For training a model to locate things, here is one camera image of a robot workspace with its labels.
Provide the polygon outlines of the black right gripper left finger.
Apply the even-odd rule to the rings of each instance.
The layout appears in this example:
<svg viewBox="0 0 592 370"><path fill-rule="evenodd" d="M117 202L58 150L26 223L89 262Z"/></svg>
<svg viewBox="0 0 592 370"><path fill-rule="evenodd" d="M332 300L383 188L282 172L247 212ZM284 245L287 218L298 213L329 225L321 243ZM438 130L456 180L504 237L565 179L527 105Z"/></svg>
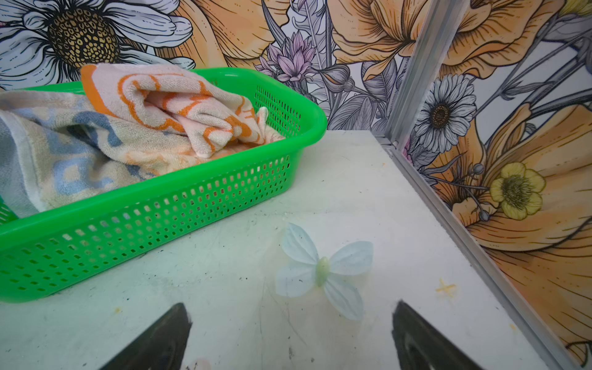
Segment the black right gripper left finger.
<svg viewBox="0 0 592 370"><path fill-rule="evenodd" d="M191 326L185 305L177 303L102 369L181 369Z"/></svg>

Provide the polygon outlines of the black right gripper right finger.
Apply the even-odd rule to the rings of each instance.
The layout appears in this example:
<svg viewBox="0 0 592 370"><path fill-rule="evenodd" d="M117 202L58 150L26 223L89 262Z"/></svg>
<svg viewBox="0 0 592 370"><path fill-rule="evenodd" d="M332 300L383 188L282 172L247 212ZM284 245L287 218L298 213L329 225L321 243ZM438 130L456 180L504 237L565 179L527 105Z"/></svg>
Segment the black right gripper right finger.
<svg viewBox="0 0 592 370"><path fill-rule="evenodd" d="M403 300L393 311L392 337L401 369L482 369Z"/></svg>

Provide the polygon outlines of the orange white lion towel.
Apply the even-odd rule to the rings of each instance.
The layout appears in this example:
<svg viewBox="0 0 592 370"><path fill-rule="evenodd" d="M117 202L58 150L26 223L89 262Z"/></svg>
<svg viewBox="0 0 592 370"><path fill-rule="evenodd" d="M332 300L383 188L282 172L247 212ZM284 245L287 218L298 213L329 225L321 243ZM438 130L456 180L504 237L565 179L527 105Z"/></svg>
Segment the orange white lion towel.
<svg viewBox="0 0 592 370"><path fill-rule="evenodd" d="M92 64L80 70L94 109L147 129L189 139L209 159L230 143L261 146L283 140L268 109L173 65Z"/></svg>

